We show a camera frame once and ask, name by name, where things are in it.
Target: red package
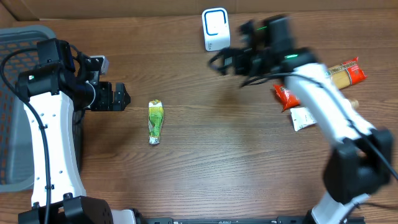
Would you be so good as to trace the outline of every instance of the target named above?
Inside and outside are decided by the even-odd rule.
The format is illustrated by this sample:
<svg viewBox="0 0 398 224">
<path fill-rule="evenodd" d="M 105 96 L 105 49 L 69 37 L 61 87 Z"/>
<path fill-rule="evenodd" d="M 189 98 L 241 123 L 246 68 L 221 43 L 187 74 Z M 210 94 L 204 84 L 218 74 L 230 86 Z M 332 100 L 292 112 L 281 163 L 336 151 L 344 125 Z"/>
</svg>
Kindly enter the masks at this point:
<svg viewBox="0 0 398 224">
<path fill-rule="evenodd" d="M 327 72 L 338 89 L 357 84 L 367 78 L 359 68 L 357 62 L 358 58 L 356 57 L 328 69 Z M 290 90 L 286 89 L 285 86 L 274 85 L 274 88 L 276 95 L 280 98 L 284 106 L 283 111 L 300 105 L 300 100 Z"/>
</svg>

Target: wooden table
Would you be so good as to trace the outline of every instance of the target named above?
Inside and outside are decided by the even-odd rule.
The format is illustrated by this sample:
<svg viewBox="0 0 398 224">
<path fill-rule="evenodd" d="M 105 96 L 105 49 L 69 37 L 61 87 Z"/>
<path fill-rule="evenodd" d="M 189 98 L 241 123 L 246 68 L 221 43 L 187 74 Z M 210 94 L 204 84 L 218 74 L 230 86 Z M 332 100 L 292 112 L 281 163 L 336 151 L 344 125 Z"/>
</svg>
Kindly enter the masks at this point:
<svg viewBox="0 0 398 224">
<path fill-rule="evenodd" d="M 238 25 L 277 13 L 229 15 Z M 376 127 L 398 136 L 398 11 L 291 13 L 300 47 L 328 66 L 359 56 L 368 79 L 343 93 Z M 146 217 L 265 218 L 304 215 L 325 192 L 330 148 L 317 127 L 295 132 L 272 83 L 239 89 L 243 77 L 221 77 L 206 63 L 200 16 L 135 17 L 42 24 L 87 55 L 106 55 L 103 80 L 124 82 L 125 112 L 85 119 L 81 179 L 88 196 L 113 209 L 138 208 Z M 147 105 L 165 105 L 162 140 L 148 144 Z M 398 148 L 394 147 L 398 162 Z M 30 209 L 32 192 L 0 195 L 0 222 Z M 396 181 L 371 202 L 396 205 Z M 396 223 L 398 213 L 363 207 L 368 223 Z"/>
</svg>

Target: green light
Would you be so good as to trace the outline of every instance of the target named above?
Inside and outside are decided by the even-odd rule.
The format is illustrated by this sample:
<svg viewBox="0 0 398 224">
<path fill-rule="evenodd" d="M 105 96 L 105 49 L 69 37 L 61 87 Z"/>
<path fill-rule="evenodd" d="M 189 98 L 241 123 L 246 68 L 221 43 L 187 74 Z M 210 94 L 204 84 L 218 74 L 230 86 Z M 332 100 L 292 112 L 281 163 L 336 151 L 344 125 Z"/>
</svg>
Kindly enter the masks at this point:
<svg viewBox="0 0 398 224">
<path fill-rule="evenodd" d="M 287 55 L 287 56 L 285 56 L 285 58 L 288 59 L 288 58 L 294 58 L 294 57 L 297 57 L 297 56 L 299 56 L 299 55 L 297 55 L 297 54 Z"/>
</svg>

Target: brown wall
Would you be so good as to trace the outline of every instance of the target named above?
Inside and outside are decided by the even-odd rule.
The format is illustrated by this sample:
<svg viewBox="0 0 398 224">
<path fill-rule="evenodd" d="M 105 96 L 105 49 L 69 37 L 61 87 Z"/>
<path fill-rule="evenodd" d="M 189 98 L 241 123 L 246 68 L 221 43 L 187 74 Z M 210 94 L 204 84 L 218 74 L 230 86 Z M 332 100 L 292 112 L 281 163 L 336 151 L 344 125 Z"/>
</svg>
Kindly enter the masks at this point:
<svg viewBox="0 0 398 224">
<path fill-rule="evenodd" d="M 397 0 L 0 0 L 17 19 L 81 19 L 229 13 L 397 8 Z"/>
<path fill-rule="evenodd" d="M 11 27 L 16 20 L 8 10 L 0 3 L 0 28 Z"/>
</svg>

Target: gray tray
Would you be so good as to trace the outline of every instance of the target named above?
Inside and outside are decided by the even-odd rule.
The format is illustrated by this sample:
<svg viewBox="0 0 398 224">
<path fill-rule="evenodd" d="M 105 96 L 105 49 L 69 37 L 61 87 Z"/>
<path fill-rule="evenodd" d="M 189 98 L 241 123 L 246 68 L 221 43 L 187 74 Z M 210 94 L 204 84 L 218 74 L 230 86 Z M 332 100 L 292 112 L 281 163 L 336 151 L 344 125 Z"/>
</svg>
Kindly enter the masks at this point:
<svg viewBox="0 0 398 224">
<path fill-rule="evenodd" d="M 0 29 L 0 61 L 11 52 L 36 47 L 36 42 L 51 38 L 55 38 L 55 34 L 45 26 Z M 32 69 L 38 60 L 37 52 L 11 58 L 5 69 L 7 79 L 14 85 L 18 74 Z M 80 115 L 74 113 L 74 120 Z M 80 166 L 81 124 L 73 126 L 73 138 Z M 32 136 L 24 104 L 0 82 L 0 192 L 31 189 L 33 184 Z"/>
</svg>

